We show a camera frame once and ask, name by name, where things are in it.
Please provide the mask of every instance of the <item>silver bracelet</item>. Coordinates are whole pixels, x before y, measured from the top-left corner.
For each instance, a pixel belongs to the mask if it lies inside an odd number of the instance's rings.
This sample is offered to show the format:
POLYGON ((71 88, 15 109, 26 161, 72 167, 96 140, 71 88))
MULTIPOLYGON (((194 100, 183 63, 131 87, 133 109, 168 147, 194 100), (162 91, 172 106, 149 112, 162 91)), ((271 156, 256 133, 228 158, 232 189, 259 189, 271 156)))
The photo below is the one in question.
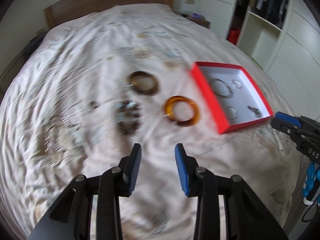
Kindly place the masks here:
POLYGON ((80 122, 72 123, 68 117, 64 116, 60 119, 61 123, 57 125, 51 125, 51 121, 53 118, 58 117, 57 115, 51 116, 51 118, 47 121, 46 126, 44 128, 44 146, 45 146, 45 153, 47 161, 50 163, 52 167, 58 166, 63 159, 63 154, 65 153, 65 150, 63 147, 59 146, 56 142, 50 141, 50 135, 49 132, 53 127, 63 127, 63 128, 69 128, 71 131, 78 131, 80 128, 80 122), (55 154, 58 154, 58 160, 54 161, 51 157, 51 153, 55 151, 55 154))
POLYGON ((211 88, 212 88, 213 92, 214 92, 217 96, 223 97, 223 98, 231 98, 231 97, 232 97, 233 91, 232 91, 231 87, 230 87, 227 83, 225 83, 224 81, 222 81, 221 79, 212 78, 212 79, 210 79, 209 83, 210 83, 210 85, 211 85, 211 88), (212 83, 213 83, 213 82, 216 82, 216 81, 220 81, 220 82, 222 82, 222 83, 226 86, 226 88, 228 89, 228 92, 229 92, 228 95, 226 95, 226 96, 225 96, 225 95, 220 95, 220 94, 218 94, 216 91, 214 91, 214 89, 212 88, 212 83))

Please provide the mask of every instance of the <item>amber bangle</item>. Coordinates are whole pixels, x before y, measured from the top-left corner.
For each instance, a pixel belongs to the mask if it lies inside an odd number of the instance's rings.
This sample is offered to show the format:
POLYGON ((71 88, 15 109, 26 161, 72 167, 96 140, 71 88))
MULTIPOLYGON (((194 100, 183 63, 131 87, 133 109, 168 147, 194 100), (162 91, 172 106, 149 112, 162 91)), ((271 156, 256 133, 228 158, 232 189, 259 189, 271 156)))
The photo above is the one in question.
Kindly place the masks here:
POLYGON ((196 105, 196 103, 194 101, 192 101, 191 99, 185 98, 185 97, 182 97, 182 96, 174 96, 174 97, 169 98, 167 100, 167 102, 165 103, 164 112, 165 112, 165 117, 168 117, 168 119, 171 122, 175 122, 178 126, 195 125, 198 122, 199 118, 200 118, 199 109, 198 109, 198 106, 196 105), (173 114, 173 106, 177 102, 188 103, 193 108, 194 116, 189 120, 179 121, 173 114))
POLYGON ((139 94, 142 95, 149 95, 152 96, 154 94, 156 94, 159 90, 159 85, 158 85, 158 81, 157 79, 146 72, 143 71, 136 71, 133 72, 129 77, 128 77, 128 87, 131 87, 134 91, 136 91, 139 94), (145 89, 143 87, 142 82, 139 81, 139 79, 137 77, 145 77, 151 80, 152 85, 150 88, 145 89))

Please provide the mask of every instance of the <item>screw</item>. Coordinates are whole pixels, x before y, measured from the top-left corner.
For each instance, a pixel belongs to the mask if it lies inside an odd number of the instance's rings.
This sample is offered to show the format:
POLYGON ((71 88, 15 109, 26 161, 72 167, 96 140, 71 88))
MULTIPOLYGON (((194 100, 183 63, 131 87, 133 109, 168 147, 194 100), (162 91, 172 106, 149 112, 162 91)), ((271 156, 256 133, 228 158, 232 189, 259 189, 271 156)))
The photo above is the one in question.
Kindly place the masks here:
POLYGON ((239 175, 233 175, 233 176, 232 176, 232 180, 233 180, 234 182, 240 182, 240 181, 241 181, 241 177, 240 177, 239 175))
POLYGON ((112 172, 112 173, 119 173, 120 171, 121 171, 121 168, 118 167, 118 166, 113 167, 113 168, 111 169, 111 172, 112 172))
POLYGON ((84 175, 78 175, 76 176, 76 182, 84 181, 84 175))
POLYGON ((196 172, 204 173, 205 172, 205 167, 196 167, 196 172))

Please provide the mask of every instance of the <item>wall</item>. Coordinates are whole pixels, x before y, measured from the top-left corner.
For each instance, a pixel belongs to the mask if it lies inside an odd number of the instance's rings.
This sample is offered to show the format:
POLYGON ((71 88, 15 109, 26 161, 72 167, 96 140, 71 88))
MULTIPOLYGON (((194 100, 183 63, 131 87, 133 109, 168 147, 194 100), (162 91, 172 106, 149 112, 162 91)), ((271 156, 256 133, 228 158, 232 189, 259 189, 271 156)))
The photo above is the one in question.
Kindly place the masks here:
MULTIPOLYGON (((0 22, 0 74, 36 33, 46 27, 43 10, 60 0, 15 0, 0 22)), ((194 11, 196 5, 174 0, 174 10, 194 11)))

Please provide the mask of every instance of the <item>bed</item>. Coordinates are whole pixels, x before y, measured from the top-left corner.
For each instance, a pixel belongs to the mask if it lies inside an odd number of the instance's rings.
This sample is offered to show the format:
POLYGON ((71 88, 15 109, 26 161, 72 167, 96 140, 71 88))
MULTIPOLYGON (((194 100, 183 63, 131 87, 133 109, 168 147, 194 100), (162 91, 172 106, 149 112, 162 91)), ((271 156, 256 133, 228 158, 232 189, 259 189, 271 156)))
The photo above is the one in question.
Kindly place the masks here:
MULTIPOLYGON (((8 88, 0 106, 0 210, 15 235, 25 239, 73 177, 97 176, 118 164, 133 143, 143 157, 134 193, 120 200, 125 239, 191 239, 196 199, 180 188, 174 146, 216 175, 239 174, 280 225, 297 183, 300 154, 269 122, 219 135, 192 80, 194 61, 241 65, 274 112, 291 114, 270 78, 244 53, 210 30, 172 12, 173 0, 62 0, 45 10, 51 29, 8 88), (146 71, 160 82, 153 97, 127 91, 142 106, 142 125, 122 136, 114 106, 126 77, 146 71), (199 123, 178 127, 163 117, 171 96, 193 99, 199 123), (44 126, 66 115, 81 128, 57 131, 67 149, 52 167, 44 153, 44 126)), ((92 227, 92 239, 95 238, 92 227)))

